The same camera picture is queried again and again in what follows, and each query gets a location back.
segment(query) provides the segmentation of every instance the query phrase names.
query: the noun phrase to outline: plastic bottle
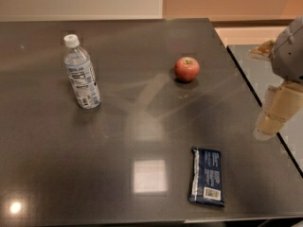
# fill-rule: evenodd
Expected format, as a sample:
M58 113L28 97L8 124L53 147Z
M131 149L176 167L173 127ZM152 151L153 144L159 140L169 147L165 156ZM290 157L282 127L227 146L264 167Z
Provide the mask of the plastic bottle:
M80 46L77 35L66 35L64 42L68 48L64 63L77 101L83 109L95 108L100 103L100 95L90 56Z

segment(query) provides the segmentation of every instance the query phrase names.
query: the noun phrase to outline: table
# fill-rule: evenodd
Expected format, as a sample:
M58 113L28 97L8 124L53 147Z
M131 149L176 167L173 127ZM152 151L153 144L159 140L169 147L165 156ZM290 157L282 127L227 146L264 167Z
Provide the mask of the table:
M255 47L257 47L256 44L229 45L227 50L251 88L256 100L261 105L268 86L278 87L283 82L283 79L273 73L269 61L257 61L248 57L249 51ZM299 111L277 135L301 176L303 176L303 147L300 132L303 127L302 118L303 111Z
M77 105L62 58L76 33L102 103ZM303 216L303 180L207 19L0 24L0 225ZM198 78L175 80L182 56ZM222 153L225 207L189 203L192 146ZM22 206L10 212L14 202Z

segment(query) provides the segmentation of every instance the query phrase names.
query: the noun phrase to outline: red apple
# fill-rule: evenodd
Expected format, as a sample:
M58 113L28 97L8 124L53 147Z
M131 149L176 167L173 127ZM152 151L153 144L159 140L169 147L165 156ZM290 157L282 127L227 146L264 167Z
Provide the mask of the red apple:
M199 63L191 57L180 58L174 66L174 73L182 82L193 81L197 77L199 71Z

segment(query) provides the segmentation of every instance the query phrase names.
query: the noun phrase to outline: blue wrapper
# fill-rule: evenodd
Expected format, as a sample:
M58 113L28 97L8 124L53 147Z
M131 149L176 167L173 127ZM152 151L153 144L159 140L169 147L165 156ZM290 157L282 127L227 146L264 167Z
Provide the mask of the blue wrapper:
M217 150L191 148L194 176L189 201L224 207L221 153Z

